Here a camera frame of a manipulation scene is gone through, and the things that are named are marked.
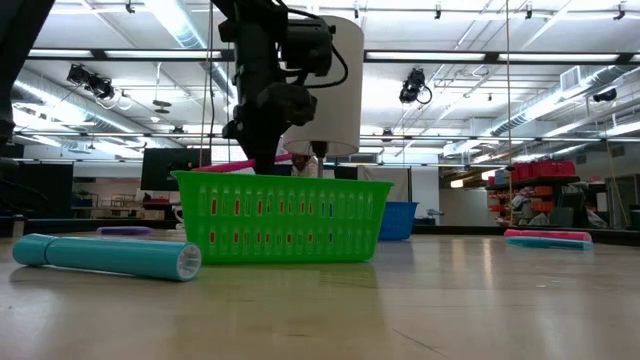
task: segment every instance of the spotlight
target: spotlight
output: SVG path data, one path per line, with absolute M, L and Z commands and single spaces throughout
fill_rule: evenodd
M 601 102 L 601 101 L 613 101 L 618 97 L 618 91 L 615 88 L 607 90 L 605 92 L 601 92 L 600 94 L 593 95 L 593 101 Z
M 418 96 L 423 90 L 429 92 L 428 101 L 420 101 Z M 431 89 L 427 87 L 425 83 L 424 72 L 422 69 L 413 69 L 409 73 L 407 80 L 402 83 L 402 90 L 400 90 L 400 102 L 403 104 L 411 104 L 414 101 L 418 101 L 420 104 L 426 105 L 431 102 L 433 94 Z
M 82 65 L 71 65 L 67 81 L 78 87 L 83 86 L 85 90 L 91 92 L 94 97 L 100 100 L 111 100 L 115 95 L 115 90 L 111 86 L 111 79 L 94 74 Z

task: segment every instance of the purple object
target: purple object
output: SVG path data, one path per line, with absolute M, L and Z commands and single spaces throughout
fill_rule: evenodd
M 105 226 L 98 228 L 98 235 L 151 235 L 146 226 Z

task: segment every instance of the teal cylinder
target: teal cylinder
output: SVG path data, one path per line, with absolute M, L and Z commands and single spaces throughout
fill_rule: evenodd
M 107 240 L 30 234 L 18 240 L 14 259 L 23 265 L 107 271 L 160 279 L 189 281 L 202 256 L 193 243 Z

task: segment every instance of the teal tube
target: teal tube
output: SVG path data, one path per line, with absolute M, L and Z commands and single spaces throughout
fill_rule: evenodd
M 507 238 L 507 244 L 535 248 L 593 249 L 593 243 L 591 241 L 551 239 L 537 236 L 510 236 Z
M 30 234 L 18 240 L 13 258 L 23 265 L 108 271 L 160 279 L 189 281 L 202 256 L 193 243 L 106 240 Z

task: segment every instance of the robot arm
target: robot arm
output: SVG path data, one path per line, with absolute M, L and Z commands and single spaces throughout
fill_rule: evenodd
M 313 120 L 317 99 L 304 81 L 309 74 L 326 76 L 332 51 L 347 68 L 332 45 L 335 28 L 324 20 L 287 8 L 281 0 L 211 0 L 227 20 L 219 25 L 223 42 L 234 44 L 240 103 L 234 120 L 223 129 L 225 138 L 236 139 L 249 159 L 255 159 L 257 174 L 272 174 L 278 141 L 291 126 Z M 309 18 L 289 20 L 295 12 Z M 288 69 L 280 68 L 278 49 Z M 287 77 L 297 80 L 287 83 Z

